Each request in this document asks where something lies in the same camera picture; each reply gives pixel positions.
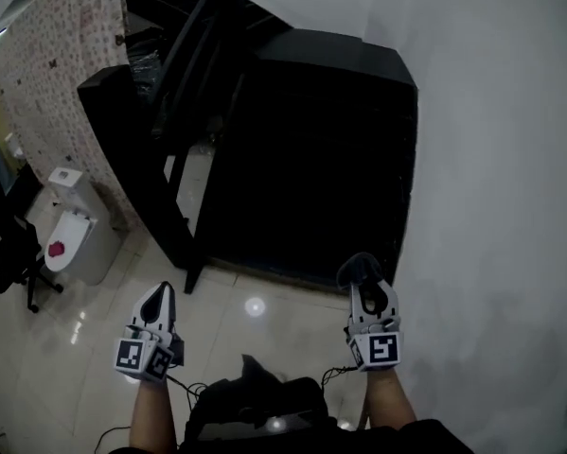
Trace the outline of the black office chair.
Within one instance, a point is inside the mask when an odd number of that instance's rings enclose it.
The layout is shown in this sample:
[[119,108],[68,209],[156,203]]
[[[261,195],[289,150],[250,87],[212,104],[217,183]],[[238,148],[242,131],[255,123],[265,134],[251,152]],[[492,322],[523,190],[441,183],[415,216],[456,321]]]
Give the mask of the black office chair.
[[0,183],[0,294],[11,286],[27,287],[27,308],[34,314],[39,307],[33,303],[36,280],[62,293],[63,287],[42,274],[45,260],[35,226],[14,213]]

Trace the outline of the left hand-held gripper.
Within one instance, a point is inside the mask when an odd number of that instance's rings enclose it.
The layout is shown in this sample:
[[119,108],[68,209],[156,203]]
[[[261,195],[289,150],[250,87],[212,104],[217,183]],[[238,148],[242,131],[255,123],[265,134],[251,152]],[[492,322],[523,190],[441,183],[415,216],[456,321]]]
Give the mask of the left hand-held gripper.
[[170,367],[184,364],[184,341],[172,332],[174,323],[175,291],[163,281],[134,305],[132,324],[115,343],[114,368],[140,381],[165,381]]

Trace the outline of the white bin with red spot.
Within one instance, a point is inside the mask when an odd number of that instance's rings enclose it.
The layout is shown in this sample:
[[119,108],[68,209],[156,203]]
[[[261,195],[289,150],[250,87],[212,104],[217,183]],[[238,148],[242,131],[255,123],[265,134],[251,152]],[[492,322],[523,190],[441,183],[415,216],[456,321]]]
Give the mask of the white bin with red spot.
[[54,273],[95,286],[106,276],[121,246],[110,213],[81,171],[57,167],[48,183],[60,199],[62,214],[47,240],[45,265]]

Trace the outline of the floral patterned counter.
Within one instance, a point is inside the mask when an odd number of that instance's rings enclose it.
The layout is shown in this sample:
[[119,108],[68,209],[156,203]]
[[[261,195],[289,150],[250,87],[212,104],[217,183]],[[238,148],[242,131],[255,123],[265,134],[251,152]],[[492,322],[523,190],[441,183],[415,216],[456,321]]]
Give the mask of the floral patterned counter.
[[0,41],[0,101],[9,130],[45,183],[58,166],[86,174],[121,230],[144,226],[80,102],[78,88],[128,61],[125,0],[34,0]]

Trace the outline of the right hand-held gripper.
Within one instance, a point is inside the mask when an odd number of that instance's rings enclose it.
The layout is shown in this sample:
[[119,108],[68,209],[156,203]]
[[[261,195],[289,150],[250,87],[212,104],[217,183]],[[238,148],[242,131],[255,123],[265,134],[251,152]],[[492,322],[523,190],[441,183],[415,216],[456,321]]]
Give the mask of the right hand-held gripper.
[[[385,321],[370,325],[351,324],[346,343],[360,372],[383,371],[401,363],[401,332],[399,328],[399,298],[394,289],[380,281],[381,318]],[[350,319],[363,323],[369,315],[365,311],[361,287],[350,286]]]

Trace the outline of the person's right forearm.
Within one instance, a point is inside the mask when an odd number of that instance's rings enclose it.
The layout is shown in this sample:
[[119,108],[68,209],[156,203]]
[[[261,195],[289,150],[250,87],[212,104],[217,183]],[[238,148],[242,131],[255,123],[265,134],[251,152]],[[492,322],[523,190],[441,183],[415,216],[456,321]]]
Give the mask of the person's right forearm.
[[416,421],[416,414],[394,369],[367,373],[366,406],[370,427],[399,430]]

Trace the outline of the black wooden cabinet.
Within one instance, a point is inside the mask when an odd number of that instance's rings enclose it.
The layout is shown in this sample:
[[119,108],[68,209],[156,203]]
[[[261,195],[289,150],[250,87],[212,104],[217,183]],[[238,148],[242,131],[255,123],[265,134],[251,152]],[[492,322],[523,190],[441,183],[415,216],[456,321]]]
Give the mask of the black wooden cabinet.
[[205,33],[161,140],[131,69],[103,69],[82,107],[138,216],[193,287],[204,266],[332,289],[371,253],[395,277],[416,159],[417,87],[400,54],[290,29],[238,51]]

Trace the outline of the person's left forearm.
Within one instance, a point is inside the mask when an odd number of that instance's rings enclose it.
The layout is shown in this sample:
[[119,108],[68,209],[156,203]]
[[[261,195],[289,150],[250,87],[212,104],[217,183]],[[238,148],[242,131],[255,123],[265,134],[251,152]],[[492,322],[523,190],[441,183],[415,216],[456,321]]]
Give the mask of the person's left forearm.
[[176,454],[178,445],[166,383],[140,382],[129,443],[131,448],[149,454]]

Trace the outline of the black staircase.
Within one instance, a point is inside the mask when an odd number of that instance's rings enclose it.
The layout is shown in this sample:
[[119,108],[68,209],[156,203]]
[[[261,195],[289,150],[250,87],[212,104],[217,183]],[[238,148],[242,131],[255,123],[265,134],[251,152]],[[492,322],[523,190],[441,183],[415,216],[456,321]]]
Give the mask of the black staircase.
[[153,27],[160,65],[140,91],[151,137],[172,147],[224,114],[249,50],[290,30],[251,0],[126,0]]

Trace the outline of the person's black clothing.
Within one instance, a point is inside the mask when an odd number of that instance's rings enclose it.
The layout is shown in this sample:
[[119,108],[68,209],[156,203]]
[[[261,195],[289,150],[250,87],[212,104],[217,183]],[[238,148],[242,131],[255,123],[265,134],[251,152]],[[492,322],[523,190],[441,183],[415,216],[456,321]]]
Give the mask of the person's black clothing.
[[178,454],[473,454],[439,421],[340,428],[310,377],[281,381],[253,357],[240,377],[205,387]]

